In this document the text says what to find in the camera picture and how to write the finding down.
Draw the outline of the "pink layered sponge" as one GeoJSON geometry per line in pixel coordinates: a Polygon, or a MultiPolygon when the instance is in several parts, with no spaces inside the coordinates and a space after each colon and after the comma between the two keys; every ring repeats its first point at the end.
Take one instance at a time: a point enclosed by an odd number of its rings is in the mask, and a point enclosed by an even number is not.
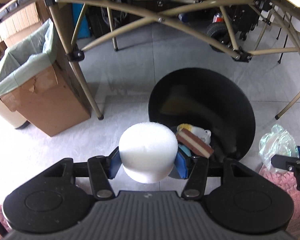
{"type": "Polygon", "coordinates": [[[208,144],[185,128],[176,133],[176,138],[197,156],[209,159],[214,153],[208,144]]]}

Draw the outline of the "yellow white plush hamster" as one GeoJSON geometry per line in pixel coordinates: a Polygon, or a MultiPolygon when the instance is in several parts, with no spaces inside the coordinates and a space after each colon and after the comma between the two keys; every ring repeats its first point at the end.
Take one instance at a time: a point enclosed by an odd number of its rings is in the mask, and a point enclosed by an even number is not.
{"type": "Polygon", "coordinates": [[[182,129],[186,129],[198,138],[200,138],[207,145],[211,142],[211,131],[208,129],[203,129],[197,126],[193,126],[191,124],[180,124],[177,126],[177,131],[181,131],[182,129]]]}

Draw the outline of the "light blue plush toy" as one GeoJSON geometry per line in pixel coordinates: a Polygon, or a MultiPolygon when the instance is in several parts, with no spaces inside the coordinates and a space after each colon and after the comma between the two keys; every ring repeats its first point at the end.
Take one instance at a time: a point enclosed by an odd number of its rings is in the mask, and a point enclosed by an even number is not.
{"type": "Polygon", "coordinates": [[[192,157],[191,151],[188,147],[183,144],[178,144],[178,148],[188,157],[192,157]]]}

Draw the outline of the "black round trash bin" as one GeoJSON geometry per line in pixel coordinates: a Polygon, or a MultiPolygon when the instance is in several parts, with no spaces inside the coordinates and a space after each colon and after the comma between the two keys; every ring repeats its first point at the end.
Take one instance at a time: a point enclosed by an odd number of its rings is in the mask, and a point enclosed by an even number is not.
{"type": "Polygon", "coordinates": [[[213,159],[241,160],[255,137],[253,108],[243,91],[230,79],[203,68],[184,68],[164,76],[148,102],[151,122],[177,130],[189,124],[211,132],[213,159]]]}

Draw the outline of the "pink fluffy rug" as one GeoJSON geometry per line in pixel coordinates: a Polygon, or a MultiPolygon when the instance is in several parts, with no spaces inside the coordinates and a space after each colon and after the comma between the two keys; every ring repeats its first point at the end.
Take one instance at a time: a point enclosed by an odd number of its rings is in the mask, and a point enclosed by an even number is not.
{"type": "Polygon", "coordinates": [[[287,232],[300,239],[300,191],[297,190],[296,178],[293,172],[274,173],[262,166],[259,174],[286,191],[294,202],[294,213],[287,227],[287,232]]]}

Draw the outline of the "beige bin with black bag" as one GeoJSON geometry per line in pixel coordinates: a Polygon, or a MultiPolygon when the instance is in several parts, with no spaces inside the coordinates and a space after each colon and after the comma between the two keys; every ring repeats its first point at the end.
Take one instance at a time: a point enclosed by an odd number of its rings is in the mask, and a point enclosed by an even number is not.
{"type": "Polygon", "coordinates": [[[0,117],[9,123],[14,129],[24,129],[30,124],[30,122],[27,121],[20,113],[10,111],[1,100],[0,117]]]}

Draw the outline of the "cardboard box with green liner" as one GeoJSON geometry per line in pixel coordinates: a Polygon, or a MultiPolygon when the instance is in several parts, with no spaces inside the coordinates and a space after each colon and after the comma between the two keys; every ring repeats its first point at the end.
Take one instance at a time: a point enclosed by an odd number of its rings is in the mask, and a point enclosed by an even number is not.
{"type": "Polygon", "coordinates": [[[0,100],[53,137],[91,117],[51,20],[0,60],[0,100]]]}

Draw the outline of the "black wagon wheel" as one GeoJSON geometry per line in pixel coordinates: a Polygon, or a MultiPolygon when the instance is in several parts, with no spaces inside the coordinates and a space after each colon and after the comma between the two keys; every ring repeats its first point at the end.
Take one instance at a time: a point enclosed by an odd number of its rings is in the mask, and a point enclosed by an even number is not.
{"type": "Polygon", "coordinates": [[[232,43],[225,23],[211,23],[207,26],[206,35],[225,45],[227,48],[232,48],[232,43]]]}

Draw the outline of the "red drink can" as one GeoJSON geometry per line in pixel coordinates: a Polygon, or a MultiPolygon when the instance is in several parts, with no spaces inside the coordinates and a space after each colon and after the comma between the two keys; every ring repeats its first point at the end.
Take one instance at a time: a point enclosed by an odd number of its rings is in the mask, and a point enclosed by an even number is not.
{"type": "Polygon", "coordinates": [[[213,23],[224,22],[223,15],[220,12],[217,12],[212,20],[213,23]]]}

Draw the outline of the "black suitcase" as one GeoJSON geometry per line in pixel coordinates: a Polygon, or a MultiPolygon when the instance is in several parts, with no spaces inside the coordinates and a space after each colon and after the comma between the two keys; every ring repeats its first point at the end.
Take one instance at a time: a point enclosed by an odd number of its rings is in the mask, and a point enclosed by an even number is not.
{"type": "Polygon", "coordinates": [[[247,4],[232,5],[230,7],[230,17],[234,32],[239,31],[239,39],[243,41],[247,39],[247,33],[254,30],[259,19],[258,13],[247,4]]]}

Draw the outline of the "tan folding slat table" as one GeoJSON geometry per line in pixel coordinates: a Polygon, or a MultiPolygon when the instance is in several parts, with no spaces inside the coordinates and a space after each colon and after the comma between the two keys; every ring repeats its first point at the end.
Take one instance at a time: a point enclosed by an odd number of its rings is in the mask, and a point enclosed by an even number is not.
{"type": "MultiPolygon", "coordinates": [[[[11,17],[24,7],[36,2],[38,0],[11,0],[10,3],[4,5],[0,9],[0,23],[11,17]]],[[[209,45],[217,48],[218,50],[228,54],[235,61],[239,62],[249,62],[253,56],[258,55],[268,55],[268,54],[284,54],[284,53],[298,53],[300,56],[300,32],[296,31],[293,27],[293,24],[289,21],[288,16],[293,16],[300,20],[300,7],[297,7],[289,0],[206,0],[199,1],[188,5],[183,5],[181,7],[176,7],[173,9],[169,9],[166,11],[162,11],[159,13],[152,12],[150,10],[136,7],[133,5],[128,5],[125,3],[116,3],[114,0],[43,0],[48,7],[50,14],[52,16],[52,20],[55,24],[58,36],[61,40],[62,46],[67,54],[68,61],[74,72],[77,80],[79,81],[80,86],[83,88],[83,92],[89,101],[90,106],[96,113],[99,120],[104,118],[101,113],[95,99],[91,95],[91,92],[88,88],[88,84],[83,76],[82,70],[79,66],[79,62],[84,59],[84,52],[88,51],[95,46],[102,44],[110,39],[115,39],[117,36],[129,32],[131,30],[137,29],[139,27],[146,26],[148,24],[158,22],[163,25],[169,26],[171,28],[182,31],[183,33],[189,34],[199,40],[202,40],[209,45]],[[76,41],[69,41],[69,39],[64,36],[62,21],[58,15],[58,9],[56,7],[57,3],[79,3],[84,7],[94,6],[106,8],[108,11],[116,10],[120,12],[126,12],[132,15],[139,16],[140,19],[125,25],[119,29],[111,30],[110,33],[101,36],[93,42],[90,42],[81,50],[75,50],[76,41]],[[256,6],[260,5],[262,10],[268,11],[268,18],[266,21],[269,21],[273,18],[279,27],[285,30],[286,34],[293,42],[294,46],[292,48],[275,48],[275,49],[265,49],[259,50],[257,48],[252,51],[245,51],[241,47],[238,46],[234,29],[231,25],[230,19],[226,14],[226,7],[231,5],[248,5],[251,9],[256,10],[256,6]],[[228,35],[231,41],[231,48],[226,47],[221,44],[217,40],[205,35],[204,33],[200,33],[180,22],[174,20],[173,17],[186,12],[193,12],[202,9],[210,9],[210,8],[219,8],[223,17],[224,22],[227,28],[228,35]]]]}

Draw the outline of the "large open cardboard box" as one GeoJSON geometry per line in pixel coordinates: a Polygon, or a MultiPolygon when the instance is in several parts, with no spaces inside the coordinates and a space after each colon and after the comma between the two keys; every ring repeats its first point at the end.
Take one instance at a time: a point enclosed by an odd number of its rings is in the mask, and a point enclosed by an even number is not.
{"type": "Polygon", "coordinates": [[[33,2],[0,24],[0,43],[11,47],[28,37],[50,18],[44,1],[33,2]]]}

